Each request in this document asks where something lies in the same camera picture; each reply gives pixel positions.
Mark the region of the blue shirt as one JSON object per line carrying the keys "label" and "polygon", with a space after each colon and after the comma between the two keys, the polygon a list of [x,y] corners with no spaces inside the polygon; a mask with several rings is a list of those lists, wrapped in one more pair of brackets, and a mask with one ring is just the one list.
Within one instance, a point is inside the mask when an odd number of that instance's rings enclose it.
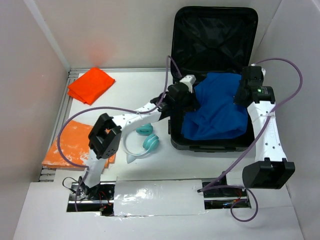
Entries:
{"label": "blue shirt", "polygon": [[234,104],[241,75],[210,72],[195,88],[200,108],[184,115],[181,134],[192,141],[234,139],[246,133],[247,109]]}

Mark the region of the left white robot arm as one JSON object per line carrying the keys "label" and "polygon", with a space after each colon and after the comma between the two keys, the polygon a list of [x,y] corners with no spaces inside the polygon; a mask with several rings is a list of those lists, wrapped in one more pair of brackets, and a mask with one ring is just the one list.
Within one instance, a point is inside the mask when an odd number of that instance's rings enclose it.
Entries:
{"label": "left white robot arm", "polygon": [[116,154],[129,133],[145,124],[170,117],[179,110],[198,107],[193,83],[181,80],[137,110],[117,116],[100,115],[88,135],[87,168],[78,179],[81,194],[88,200],[97,197],[105,163]]}

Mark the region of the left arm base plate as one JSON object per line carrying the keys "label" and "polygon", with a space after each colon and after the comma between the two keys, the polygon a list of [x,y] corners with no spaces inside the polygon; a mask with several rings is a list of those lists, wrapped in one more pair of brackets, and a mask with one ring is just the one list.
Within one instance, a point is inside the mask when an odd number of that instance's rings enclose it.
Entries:
{"label": "left arm base plate", "polygon": [[97,193],[94,196],[87,197],[82,191],[76,196],[78,184],[73,182],[69,197],[67,198],[66,211],[69,213],[76,212],[99,212],[101,216],[111,217],[114,215],[114,182],[102,182]]}

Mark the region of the orange white-speckled towel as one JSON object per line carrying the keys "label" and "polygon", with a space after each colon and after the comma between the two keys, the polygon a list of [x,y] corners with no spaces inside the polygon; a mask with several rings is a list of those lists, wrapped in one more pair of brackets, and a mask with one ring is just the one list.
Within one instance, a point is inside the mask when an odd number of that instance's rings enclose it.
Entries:
{"label": "orange white-speckled towel", "polygon": [[[60,147],[63,154],[77,165],[85,165],[89,158],[88,135],[91,129],[91,125],[72,120],[61,134]],[[74,168],[73,165],[61,157],[57,147],[57,140],[49,148],[42,165],[51,169]]]}

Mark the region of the bright orange cloth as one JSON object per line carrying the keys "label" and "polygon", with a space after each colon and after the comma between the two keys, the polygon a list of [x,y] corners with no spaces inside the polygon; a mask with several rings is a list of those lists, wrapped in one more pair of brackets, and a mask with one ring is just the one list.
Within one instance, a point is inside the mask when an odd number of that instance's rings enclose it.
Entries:
{"label": "bright orange cloth", "polygon": [[115,82],[106,72],[93,67],[68,86],[67,94],[91,106]]}

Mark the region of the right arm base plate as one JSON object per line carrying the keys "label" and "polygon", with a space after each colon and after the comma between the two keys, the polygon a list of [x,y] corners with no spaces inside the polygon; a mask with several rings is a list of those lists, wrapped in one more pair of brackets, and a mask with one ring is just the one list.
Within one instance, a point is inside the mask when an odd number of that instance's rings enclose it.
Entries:
{"label": "right arm base plate", "polygon": [[248,194],[245,190],[239,188],[216,188],[207,190],[203,193],[204,209],[217,210],[217,209],[230,209],[233,203],[237,203],[234,208],[251,208],[251,203]]}

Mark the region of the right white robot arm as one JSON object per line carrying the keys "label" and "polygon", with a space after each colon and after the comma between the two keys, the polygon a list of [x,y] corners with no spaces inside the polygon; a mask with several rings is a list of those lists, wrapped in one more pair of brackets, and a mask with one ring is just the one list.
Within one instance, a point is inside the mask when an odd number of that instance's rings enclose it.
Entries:
{"label": "right white robot arm", "polygon": [[242,69],[234,103],[246,107],[250,116],[255,145],[255,162],[242,170],[242,182],[249,189],[281,189],[296,170],[288,161],[279,137],[274,90],[264,86],[260,66]]}

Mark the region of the teal cat-ear headphones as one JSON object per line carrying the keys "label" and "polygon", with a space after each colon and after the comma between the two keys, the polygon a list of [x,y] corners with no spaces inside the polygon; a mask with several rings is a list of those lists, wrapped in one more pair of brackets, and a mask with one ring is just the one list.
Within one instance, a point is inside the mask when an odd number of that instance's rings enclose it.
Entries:
{"label": "teal cat-ear headphones", "polygon": [[125,135],[122,138],[122,147],[124,152],[126,153],[127,164],[131,164],[137,159],[143,159],[144,157],[149,155],[151,152],[155,151],[160,145],[160,139],[156,134],[153,133],[154,127],[152,126],[151,123],[144,124],[136,128],[135,131],[137,134],[146,137],[146,139],[143,141],[143,144],[142,144],[142,148],[144,149],[144,151],[141,153],[130,152],[126,145],[128,135]]}

